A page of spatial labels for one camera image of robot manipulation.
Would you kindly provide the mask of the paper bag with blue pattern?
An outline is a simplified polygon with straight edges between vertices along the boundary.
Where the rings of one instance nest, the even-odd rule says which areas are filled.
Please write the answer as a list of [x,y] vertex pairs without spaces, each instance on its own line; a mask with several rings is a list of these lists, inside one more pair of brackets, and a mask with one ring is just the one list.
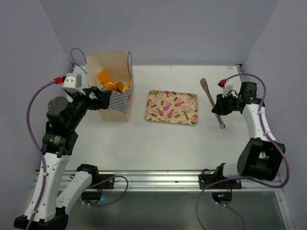
[[99,110],[101,119],[128,122],[134,91],[131,52],[95,51],[85,56],[83,72],[89,86],[111,92],[108,108]]

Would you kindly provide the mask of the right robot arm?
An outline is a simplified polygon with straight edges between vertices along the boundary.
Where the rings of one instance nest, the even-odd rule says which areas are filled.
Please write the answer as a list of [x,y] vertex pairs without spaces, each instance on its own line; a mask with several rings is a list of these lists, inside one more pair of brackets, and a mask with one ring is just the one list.
[[233,90],[229,80],[222,80],[218,85],[223,92],[216,96],[212,112],[217,115],[240,112],[247,124],[249,141],[237,162],[220,164],[216,169],[218,173],[213,177],[214,184],[225,188],[230,184],[231,177],[237,176],[272,181],[281,165],[285,145],[278,143],[270,131],[265,104],[257,97],[256,83],[243,82],[239,92]]

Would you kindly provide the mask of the metal tongs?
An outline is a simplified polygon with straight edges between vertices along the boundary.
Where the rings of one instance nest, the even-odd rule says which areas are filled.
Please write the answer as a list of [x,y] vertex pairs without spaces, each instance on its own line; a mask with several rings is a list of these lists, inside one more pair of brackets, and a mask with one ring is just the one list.
[[[212,96],[211,96],[211,94],[210,94],[209,86],[208,86],[208,83],[207,83],[206,79],[205,79],[205,78],[202,78],[202,79],[200,80],[200,84],[201,84],[201,87],[203,88],[203,90],[205,91],[205,93],[206,93],[206,95],[207,95],[207,97],[208,97],[208,100],[209,100],[209,102],[210,102],[212,108],[214,108],[215,103],[214,103],[213,98],[212,98]],[[215,117],[216,117],[217,122],[218,122],[218,124],[219,124],[219,128],[220,128],[220,129],[225,129],[225,124],[224,124],[224,122],[223,122],[221,116],[218,115],[218,114],[215,114]]]

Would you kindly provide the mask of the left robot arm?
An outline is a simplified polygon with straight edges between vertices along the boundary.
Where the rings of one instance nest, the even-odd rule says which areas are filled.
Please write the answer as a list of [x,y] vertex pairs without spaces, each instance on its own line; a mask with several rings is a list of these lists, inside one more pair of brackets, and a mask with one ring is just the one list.
[[70,184],[59,193],[62,175],[78,138],[77,126],[88,110],[108,108],[111,91],[91,87],[69,95],[71,102],[59,96],[48,103],[46,133],[40,149],[41,168],[27,210],[14,221],[17,229],[66,229],[69,213],[83,191],[97,187],[100,182],[98,168],[82,164]]

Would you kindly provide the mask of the braided fake bread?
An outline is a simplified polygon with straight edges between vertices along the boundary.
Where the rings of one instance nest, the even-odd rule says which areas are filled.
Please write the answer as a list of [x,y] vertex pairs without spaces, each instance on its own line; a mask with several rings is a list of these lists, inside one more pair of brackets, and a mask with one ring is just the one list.
[[100,72],[98,72],[97,74],[97,79],[98,81],[100,82],[100,84],[104,85],[106,83],[110,83],[110,82],[113,82],[113,80],[111,79],[110,75],[109,75],[109,72],[104,69],[104,70],[101,70]]

